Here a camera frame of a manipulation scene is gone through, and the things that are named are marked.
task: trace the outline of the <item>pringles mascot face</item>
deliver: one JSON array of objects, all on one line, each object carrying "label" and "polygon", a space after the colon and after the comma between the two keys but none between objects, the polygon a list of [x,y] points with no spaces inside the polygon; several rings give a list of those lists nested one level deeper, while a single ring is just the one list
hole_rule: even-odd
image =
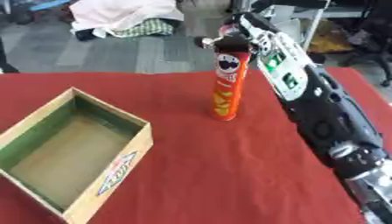
[{"label": "pringles mascot face", "polygon": [[235,73],[240,67],[240,61],[229,54],[220,54],[218,56],[218,68],[225,74]]}]

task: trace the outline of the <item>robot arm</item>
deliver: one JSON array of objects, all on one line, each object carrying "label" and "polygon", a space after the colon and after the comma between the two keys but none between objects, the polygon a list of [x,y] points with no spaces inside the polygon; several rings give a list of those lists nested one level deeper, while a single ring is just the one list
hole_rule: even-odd
[{"label": "robot arm", "polygon": [[236,26],[298,134],[333,169],[367,222],[392,223],[392,160],[355,100],[268,20],[243,13]]}]

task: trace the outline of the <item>potato chip image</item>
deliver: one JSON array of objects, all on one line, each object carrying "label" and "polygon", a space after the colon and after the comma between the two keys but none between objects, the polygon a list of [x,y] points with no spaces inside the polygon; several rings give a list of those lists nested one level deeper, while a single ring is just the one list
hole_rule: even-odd
[{"label": "potato chip image", "polygon": [[228,115],[228,108],[215,108],[214,110],[220,116],[227,116]]},{"label": "potato chip image", "polygon": [[213,101],[214,101],[216,104],[222,104],[222,103],[225,103],[225,102],[226,102],[226,100],[223,99],[222,97],[220,97],[218,94],[213,94]]},{"label": "potato chip image", "polygon": [[225,97],[231,97],[233,95],[232,92],[220,92],[220,94],[225,96]]},{"label": "potato chip image", "polygon": [[228,109],[228,107],[230,107],[230,103],[218,104],[218,105],[216,105],[216,107],[219,109]]}]

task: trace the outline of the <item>white cloth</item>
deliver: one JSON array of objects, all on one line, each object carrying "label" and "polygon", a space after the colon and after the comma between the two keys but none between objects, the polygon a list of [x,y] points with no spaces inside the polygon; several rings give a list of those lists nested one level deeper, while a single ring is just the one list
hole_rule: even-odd
[{"label": "white cloth", "polygon": [[80,0],[71,5],[74,31],[123,31],[147,18],[184,20],[175,0]]}]

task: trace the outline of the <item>wooden tray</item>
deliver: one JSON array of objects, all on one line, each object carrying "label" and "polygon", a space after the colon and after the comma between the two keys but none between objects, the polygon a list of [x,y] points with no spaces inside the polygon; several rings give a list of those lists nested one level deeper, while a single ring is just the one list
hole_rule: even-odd
[{"label": "wooden tray", "polygon": [[86,223],[151,146],[148,122],[71,88],[0,136],[0,174]]}]

